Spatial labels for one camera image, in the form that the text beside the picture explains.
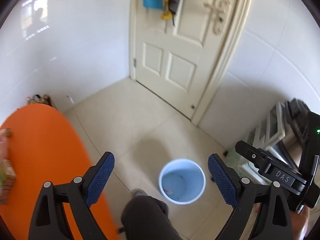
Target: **white wall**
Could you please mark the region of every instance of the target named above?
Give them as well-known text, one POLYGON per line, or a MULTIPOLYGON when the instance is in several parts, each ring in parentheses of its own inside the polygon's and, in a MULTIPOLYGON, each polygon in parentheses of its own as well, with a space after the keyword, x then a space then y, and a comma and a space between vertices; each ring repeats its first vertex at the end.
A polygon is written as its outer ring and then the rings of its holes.
POLYGON ((320 114, 320 30, 301 0, 252 0, 231 65, 200 127, 223 147, 253 128, 277 100, 320 114))
POLYGON ((67 95, 76 104, 129 75, 130 0, 47 0, 47 19, 24 30, 26 1, 0 29, 0 123, 35 93, 52 95, 63 112, 67 95))

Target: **textured blue pad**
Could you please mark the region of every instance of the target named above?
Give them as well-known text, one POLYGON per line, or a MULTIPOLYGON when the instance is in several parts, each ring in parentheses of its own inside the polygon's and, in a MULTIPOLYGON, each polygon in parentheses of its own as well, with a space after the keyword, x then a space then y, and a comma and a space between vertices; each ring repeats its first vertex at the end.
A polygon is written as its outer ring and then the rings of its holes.
POLYGON ((236 208, 238 204, 236 187, 213 155, 208 158, 208 169, 217 184, 224 201, 236 208))
POLYGON ((101 167, 98 169, 98 172, 93 177, 92 181, 90 182, 87 190, 87 199, 85 203, 88 207, 92 204, 95 204, 106 185, 111 172, 115 166, 115 157, 112 153, 109 153, 101 167))

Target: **door frame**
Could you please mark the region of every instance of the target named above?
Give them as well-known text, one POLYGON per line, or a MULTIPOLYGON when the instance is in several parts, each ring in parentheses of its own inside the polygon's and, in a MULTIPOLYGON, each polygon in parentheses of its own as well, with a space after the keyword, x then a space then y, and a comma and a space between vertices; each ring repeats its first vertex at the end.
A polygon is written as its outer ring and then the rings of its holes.
MULTIPOLYGON (((245 22, 249 13, 252 0, 237 0, 233 13, 233 18, 227 30, 227 35, 224 44, 219 52, 218 59, 211 72, 210 78, 202 93, 200 101, 194 114, 191 117, 191 122, 198 126, 207 108, 209 107, 225 73, 228 70, 231 59, 234 55, 240 37, 242 35, 245 22)), ((135 42, 136 42, 136 13, 138 0, 130 0, 130 19, 129 19, 129 64, 130 78, 136 80, 135 73, 135 42)))

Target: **shoe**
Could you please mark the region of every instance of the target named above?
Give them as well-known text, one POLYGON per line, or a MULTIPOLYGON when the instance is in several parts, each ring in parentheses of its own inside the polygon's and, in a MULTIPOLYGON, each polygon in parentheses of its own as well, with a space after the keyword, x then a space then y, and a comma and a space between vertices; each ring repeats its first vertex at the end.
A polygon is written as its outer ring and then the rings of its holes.
POLYGON ((132 191, 132 197, 137 197, 137 196, 148 196, 148 194, 144 190, 138 188, 132 191))

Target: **orange table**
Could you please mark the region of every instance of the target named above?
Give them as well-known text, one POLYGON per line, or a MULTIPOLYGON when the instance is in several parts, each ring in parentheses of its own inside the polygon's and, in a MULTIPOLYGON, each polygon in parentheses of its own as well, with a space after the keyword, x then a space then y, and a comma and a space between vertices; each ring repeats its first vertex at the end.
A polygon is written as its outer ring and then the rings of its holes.
MULTIPOLYGON (((34 104, 13 113, 2 125, 11 128, 9 160, 17 180, 0 215, 16 240, 28 239, 33 208, 43 183, 70 182, 92 166, 87 151, 68 120, 50 106, 34 104)), ((66 216, 75 239, 82 239, 69 204, 66 216)), ((91 212, 108 240, 116 240, 117 228, 103 194, 91 212)))

